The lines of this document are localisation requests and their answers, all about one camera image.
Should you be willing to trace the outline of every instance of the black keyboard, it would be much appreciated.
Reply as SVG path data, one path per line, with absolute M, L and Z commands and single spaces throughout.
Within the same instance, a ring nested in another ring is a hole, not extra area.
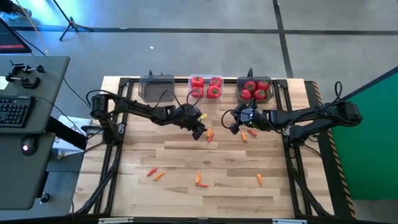
M 24 128 L 35 99 L 33 96 L 0 95 L 0 128 Z

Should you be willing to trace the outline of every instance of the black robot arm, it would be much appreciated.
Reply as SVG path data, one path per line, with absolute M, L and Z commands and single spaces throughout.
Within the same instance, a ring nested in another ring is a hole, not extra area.
M 289 136 L 291 144 L 302 146 L 311 134 L 335 127 L 356 126 L 362 121 L 358 107 L 347 101 L 328 103 L 314 108 L 305 108 L 295 111 L 283 110 L 256 110 L 257 104 L 252 100 L 250 104 L 240 104 L 231 114 L 235 123 L 228 128 L 233 134 L 239 131 L 240 125 L 261 131 L 277 131 L 282 129 L 284 136 Z M 314 120 L 312 123 L 300 126 L 293 123 Z
M 109 100 L 113 100 L 115 103 L 115 109 L 111 112 L 108 112 Z M 192 130 L 192 136 L 195 140 L 199 139 L 201 134 L 206 131 L 205 125 L 198 120 L 202 115 L 200 110 L 188 103 L 178 108 L 174 105 L 151 107 L 126 97 L 97 94 L 91 99 L 90 115 L 97 119 L 103 128 L 103 142 L 105 144 L 115 145 L 120 142 L 121 132 L 118 125 L 114 124 L 111 118 L 116 114 L 125 112 L 148 118 L 160 126 L 174 124 L 181 128 L 187 128 L 188 131 Z

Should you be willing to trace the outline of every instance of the wooden tabletop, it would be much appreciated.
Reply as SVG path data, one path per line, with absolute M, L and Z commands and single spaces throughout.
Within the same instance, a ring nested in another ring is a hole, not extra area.
M 119 79 L 104 77 L 102 89 L 116 93 Z M 304 81 L 297 78 L 287 81 L 293 110 L 308 107 Z M 184 102 L 187 84 L 176 83 L 175 94 Z M 143 102 L 138 96 L 138 83 L 133 86 L 132 99 Z M 220 118 L 236 105 L 234 84 L 224 85 L 219 103 L 203 100 L 197 105 L 208 115 L 203 123 L 215 134 L 210 143 L 206 141 L 206 134 L 195 141 L 192 132 L 186 129 L 173 125 L 160 127 L 148 119 L 129 114 L 112 216 L 293 218 L 280 134 L 256 131 L 258 136 L 254 138 L 242 126 L 241 132 L 246 133 L 247 142 L 242 141 L 241 133 L 232 135 L 222 127 Z M 276 110 L 275 98 L 259 105 L 260 109 Z M 233 118 L 226 116 L 224 120 L 229 125 Z M 101 142 L 101 137 L 98 134 L 90 139 L 87 147 Z M 306 143 L 318 150 L 317 143 Z M 85 154 L 74 195 L 75 210 L 98 185 L 104 152 L 105 146 L 100 146 Z M 333 214 L 321 158 L 305 147 L 301 152 L 308 188 L 325 210 Z M 158 168 L 157 173 L 165 172 L 157 182 L 153 182 L 154 176 L 146 177 L 154 167 Z M 195 186 L 198 172 L 202 182 L 210 187 Z M 258 172 L 262 174 L 262 187 L 256 179 Z M 304 212 L 302 193 L 297 191 Z

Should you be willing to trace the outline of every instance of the computer desk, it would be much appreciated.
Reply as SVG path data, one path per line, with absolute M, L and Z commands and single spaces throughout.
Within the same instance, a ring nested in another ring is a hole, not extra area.
M 64 56 L 0 56 L 0 74 L 11 72 L 13 63 L 26 63 L 35 68 L 42 65 L 45 73 L 20 72 L 17 77 L 34 77 L 41 79 L 39 86 L 26 89 L 16 80 L 8 83 L 0 95 L 18 95 L 29 93 L 55 103 L 63 77 L 69 64 L 69 57 Z M 84 149 L 86 137 L 78 134 L 55 118 L 51 117 L 53 105 L 36 98 L 32 113 L 25 128 L 0 128 L 0 210 L 27 210 L 33 206 L 34 199 L 40 195 L 45 183 L 46 172 L 52 144 L 55 136 Z M 21 152 L 23 134 L 38 134 L 39 147 L 32 156 Z

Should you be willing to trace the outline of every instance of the green backdrop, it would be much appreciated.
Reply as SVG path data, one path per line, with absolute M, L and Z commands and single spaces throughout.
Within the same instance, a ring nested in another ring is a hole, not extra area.
M 398 73 L 347 100 L 363 120 L 332 131 L 352 199 L 398 199 Z

